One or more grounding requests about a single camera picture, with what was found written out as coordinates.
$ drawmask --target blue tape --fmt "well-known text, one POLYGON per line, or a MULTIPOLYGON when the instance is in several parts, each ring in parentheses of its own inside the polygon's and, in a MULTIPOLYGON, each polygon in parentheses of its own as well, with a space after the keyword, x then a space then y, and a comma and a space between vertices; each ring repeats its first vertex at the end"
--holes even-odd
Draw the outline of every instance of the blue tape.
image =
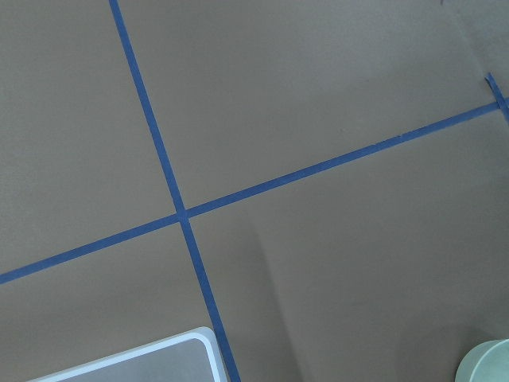
POLYGON ((55 267, 58 264, 77 259, 78 257, 88 255, 92 252, 111 247, 112 245, 133 239, 134 237, 145 235, 146 233, 156 231, 159 228, 167 227, 177 222, 178 219, 176 214, 163 217, 144 225, 128 229, 127 231, 116 233, 112 236, 105 237, 104 239, 94 241, 93 243, 89 243, 81 247, 74 248, 70 251, 60 253, 59 255, 54 255, 52 257, 48 257, 47 259, 25 265, 24 267, 8 271, 0 275, 0 285, 14 281, 15 279, 20 279, 21 277, 31 275, 32 273, 38 271, 43 271, 44 269, 48 269, 50 267, 55 267))
POLYGON ((352 151, 348 154, 340 155, 339 157, 335 157, 327 161, 317 163, 316 165, 306 167, 302 170, 288 173, 287 175, 283 175, 282 177, 276 177, 275 179, 272 179, 270 181, 260 183, 259 185, 253 185, 248 189, 243 189, 241 191, 237 191, 236 193, 231 193, 225 197, 215 199, 214 201, 209 201, 203 203, 202 205, 197 205, 196 207, 188 209, 188 216, 194 217, 201 215, 202 213, 210 212, 214 209, 219 209, 221 207, 224 207, 225 205, 235 203, 236 201, 241 201, 243 199, 247 199, 248 197, 253 197, 254 195, 257 195, 259 193, 264 193, 270 189, 275 189, 277 187, 281 187, 282 185, 287 185, 293 181, 298 181, 304 177, 309 177, 311 175, 314 175, 315 173, 320 173, 322 171, 329 170, 333 167, 343 165, 344 163, 355 161, 356 159, 360 159, 362 157, 378 153, 379 151, 386 150, 390 147, 401 145, 404 142, 409 142, 416 138, 420 138, 424 135, 428 135, 436 131, 443 130, 447 127, 457 125, 458 123, 474 119, 481 115, 485 115, 487 113, 495 111, 498 108, 499 107, 497 103, 494 102, 488 105, 478 107, 476 109, 472 109, 470 111, 466 111, 465 113, 461 113, 459 115, 454 115, 453 117, 447 119, 442 119, 439 122, 421 127, 417 130, 409 131, 405 134, 401 134, 396 137, 386 139, 385 141, 381 141, 373 145, 363 147, 362 149, 352 151))
POLYGON ((486 76, 486 81, 489 83, 490 88, 492 89, 493 96, 498 103, 500 110, 502 111, 503 117, 506 119, 506 122, 509 124, 509 107, 507 105, 507 100, 503 98, 502 91, 500 91, 499 85, 496 83, 495 78, 491 73, 488 73, 486 76))
POLYGON ((214 327, 217 341, 219 343, 221 353, 223 354, 224 363, 227 367, 230 380, 232 382, 240 382, 239 371, 231 352, 230 343, 227 339, 219 310, 217 309, 216 300, 214 299, 212 288, 208 281, 207 272, 205 271, 200 251, 192 232, 191 224, 189 223, 188 214, 185 210, 184 202, 182 201, 181 192, 178 189, 177 179, 175 178, 175 174, 170 164, 168 153, 166 152, 166 148, 161 137, 161 132, 157 126, 157 121, 153 114, 152 106, 150 105, 149 96, 147 95, 142 75, 139 71, 138 63, 134 55, 133 47, 130 43, 129 35, 127 34, 127 29, 117 0, 110 0, 110 7, 115 19, 115 24, 117 25, 117 30, 119 31, 124 53, 126 54, 127 63, 129 64, 130 72, 138 92, 138 97, 142 104, 143 113, 145 114, 146 122, 148 123, 150 133, 152 134, 157 156, 159 157, 159 162, 161 163, 161 167, 165 174, 166 184, 168 185, 169 192, 173 198, 173 203, 175 204, 178 220, 181 223, 185 242, 188 246, 189 254, 191 255, 192 264, 196 272, 196 277, 198 278, 198 283, 200 284, 201 293, 204 296, 208 315, 211 318, 212 326, 214 327))

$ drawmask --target floor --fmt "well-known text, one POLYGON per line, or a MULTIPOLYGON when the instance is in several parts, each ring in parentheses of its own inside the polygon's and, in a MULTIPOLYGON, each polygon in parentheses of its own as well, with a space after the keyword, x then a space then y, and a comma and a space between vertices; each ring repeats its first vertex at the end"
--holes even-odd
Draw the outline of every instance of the floor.
POLYGON ((0 1, 2 380, 217 326, 192 259, 243 381, 449 382, 509 337, 509 2, 119 0, 187 210, 115 4, 0 1))

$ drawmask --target light green cup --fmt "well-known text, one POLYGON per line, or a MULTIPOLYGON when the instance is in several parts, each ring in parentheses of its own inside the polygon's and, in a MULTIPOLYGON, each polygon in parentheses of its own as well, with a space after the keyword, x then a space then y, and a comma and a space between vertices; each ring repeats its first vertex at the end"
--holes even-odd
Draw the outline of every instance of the light green cup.
POLYGON ((470 350, 455 382, 509 382, 509 340, 484 342, 470 350))

